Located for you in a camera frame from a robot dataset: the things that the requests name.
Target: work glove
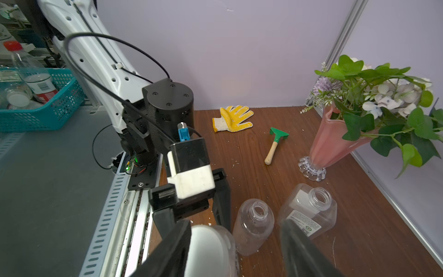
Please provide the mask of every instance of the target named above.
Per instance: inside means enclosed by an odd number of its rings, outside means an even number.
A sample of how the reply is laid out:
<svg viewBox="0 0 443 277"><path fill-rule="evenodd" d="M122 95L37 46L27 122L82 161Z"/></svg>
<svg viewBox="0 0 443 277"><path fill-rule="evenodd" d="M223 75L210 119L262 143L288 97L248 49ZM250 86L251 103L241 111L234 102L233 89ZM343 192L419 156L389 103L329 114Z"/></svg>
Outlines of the work glove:
<svg viewBox="0 0 443 277"><path fill-rule="evenodd" d="M212 119L214 132L238 132L247 128L251 128L253 126L252 123L249 121L242 123L243 121L254 115L254 112L249 111L249 107L247 106L238 105L237 107L229 106L226 109L220 108L220 114L221 118Z"/></svg>

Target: red bottle cap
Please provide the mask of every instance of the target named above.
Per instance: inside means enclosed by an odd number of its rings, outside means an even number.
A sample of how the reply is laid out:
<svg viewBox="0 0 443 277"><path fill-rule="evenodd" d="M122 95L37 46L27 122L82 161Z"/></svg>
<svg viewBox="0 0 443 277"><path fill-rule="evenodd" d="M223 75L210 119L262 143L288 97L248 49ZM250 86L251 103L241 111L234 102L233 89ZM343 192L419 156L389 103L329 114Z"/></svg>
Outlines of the red bottle cap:
<svg viewBox="0 0 443 277"><path fill-rule="evenodd" d="M5 46L5 48L8 51L19 51L19 50L23 50L22 45L16 41L16 40L10 40L10 41L5 41L3 43L3 45Z"/></svg>

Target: bottle neck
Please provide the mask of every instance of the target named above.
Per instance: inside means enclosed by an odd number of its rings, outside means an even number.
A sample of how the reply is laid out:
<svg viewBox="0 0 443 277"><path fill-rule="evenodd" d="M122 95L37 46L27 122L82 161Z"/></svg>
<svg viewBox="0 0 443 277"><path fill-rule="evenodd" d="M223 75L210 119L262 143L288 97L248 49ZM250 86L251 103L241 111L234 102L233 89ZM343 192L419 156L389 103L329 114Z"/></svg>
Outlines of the bottle neck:
<svg viewBox="0 0 443 277"><path fill-rule="evenodd" d="M316 187L308 193L309 203L319 211L326 211L331 207L332 197L329 191L322 187Z"/></svg>
<svg viewBox="0 0 443 277"><path fill-rule="evenodd" d="M249 209L249 216L256 222L262 222L268 216L269 209L265 202L258 200Z"/></svg>

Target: light purple wall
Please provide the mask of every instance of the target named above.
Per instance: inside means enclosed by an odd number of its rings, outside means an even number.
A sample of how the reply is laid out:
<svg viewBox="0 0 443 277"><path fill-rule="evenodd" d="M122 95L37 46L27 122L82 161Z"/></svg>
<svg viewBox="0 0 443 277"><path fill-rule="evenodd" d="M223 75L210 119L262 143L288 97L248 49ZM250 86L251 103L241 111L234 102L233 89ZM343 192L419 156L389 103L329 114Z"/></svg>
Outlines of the light purple wall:
<svg viewBox="0 0 443 277"><path fill-rule="evenodd" d="M443 108L443 2L440 0L370 0L343 54L373 66L390 62L411 66L408 74L430 78ZM443 156L443 143L435 142ZM423 167L410 166L398 179L402 159L398 148L385 158L369 145L357 150L382 186L422 235L443 257L443 160L432 157Z"/></svg>
<svg viewBox="0 0 443 277"><path fill-rule="evenodd" d="M188 85L195 109L303 105L353 0L99 0L110 34ZM122 46L148 79L164 75Z"/></svg>

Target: gray table surface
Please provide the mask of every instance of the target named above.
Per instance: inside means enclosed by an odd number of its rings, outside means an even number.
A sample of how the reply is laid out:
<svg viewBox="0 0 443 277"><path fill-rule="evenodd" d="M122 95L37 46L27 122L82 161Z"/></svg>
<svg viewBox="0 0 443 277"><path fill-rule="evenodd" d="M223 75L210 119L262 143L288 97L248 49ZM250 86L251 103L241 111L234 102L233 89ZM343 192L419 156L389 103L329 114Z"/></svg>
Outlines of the gray table surface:
<svg viewBox="0 0 443 277"><path fill-rule="evenodd" d="M0 276L78 276L114 176L91 153L110 120L90 109L27 132L0 160ZM112 127L95 142L102 165L121 151Z"/></svg>

